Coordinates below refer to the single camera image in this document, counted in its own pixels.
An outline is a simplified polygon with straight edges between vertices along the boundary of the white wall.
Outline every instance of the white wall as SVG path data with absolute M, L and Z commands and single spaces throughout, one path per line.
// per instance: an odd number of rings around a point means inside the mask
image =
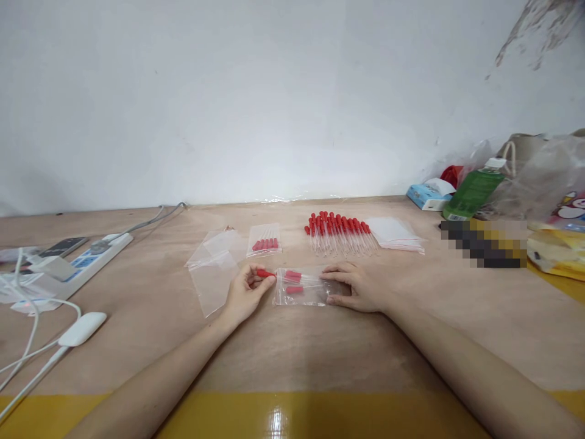
M 570 132 L 585 26 L 530 27 L 551 3 L 5 1 L 0 215 L 402 194 L 484 138 Z

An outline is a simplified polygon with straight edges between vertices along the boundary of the plastic bottle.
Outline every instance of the plastic bottle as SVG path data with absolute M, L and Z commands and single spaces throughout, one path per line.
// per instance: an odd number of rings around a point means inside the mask
M 470 172 L 443 209 L 443 217 L 450 221 L 472 218 L 505 178 L 500 172 L 505 164 L 506 159 L 493 157 L 482 169 Z

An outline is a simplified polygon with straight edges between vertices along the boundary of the person's hand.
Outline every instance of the person's hand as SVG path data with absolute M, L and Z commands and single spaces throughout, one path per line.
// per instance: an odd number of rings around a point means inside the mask
M 250 317 L 264 293 L 276 281 L 274 276 L 257 276 L 256 270 L 259 268 L 265 269 L 263 265 L 255 263 L 244 265 L 230 284 L 222 316 L 233 324 L 239 325 Z
M 352 287 L 351 296 L 331 295 L 330 305 L 361 312 L 384 312 L 391 293 L 388 277 L 381 266 L 363 267 L 353 262 L 340 262 L 323 270 L 321 279 L 337 280 Z

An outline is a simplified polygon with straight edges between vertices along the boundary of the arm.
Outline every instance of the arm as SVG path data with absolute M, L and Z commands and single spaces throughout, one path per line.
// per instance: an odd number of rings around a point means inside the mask
M 264 267 L 246 265 L 236 276 L 215 321 L 122 384 L 66 439 L 152 437 L 215 350 L 254 312 L 274 283 L 272 276 L 264 280 L 256 276 L 258 268 Z
M 585 437 L 583 423 L 549 394 L 461 332 L 391 292 L 379 272 L 345 262 L 327 267 L 321 277 L 352 286 L 351 296 L 330 296 L 329 304 L 380 311 L 392 319 L 494 437 Z

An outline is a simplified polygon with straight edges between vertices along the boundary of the power strip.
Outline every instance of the power strip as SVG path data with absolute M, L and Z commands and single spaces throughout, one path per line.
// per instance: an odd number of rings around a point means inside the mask
M 104 239 L 114 236 L 116 234 L 107 235 Z M 60 303 L 49 302 L 43 298 L 69 299 L 133 239 L 131 234 L 124 234 L 113 240 L 110 243 L 110 248 L 101 254 L 93 255 L 90 250 L 85 251 L 71 262 L 77 271 L 64 282 L 59 282 L 46 273 L 34 273 L 21 276 L 20 285 L 34 298 L 35 305 L 39 310 L 48 311 L 59 308 Z M 17 302 L 11 308 L 19 312 L 30 311 L 30 305 L 27 301 Z

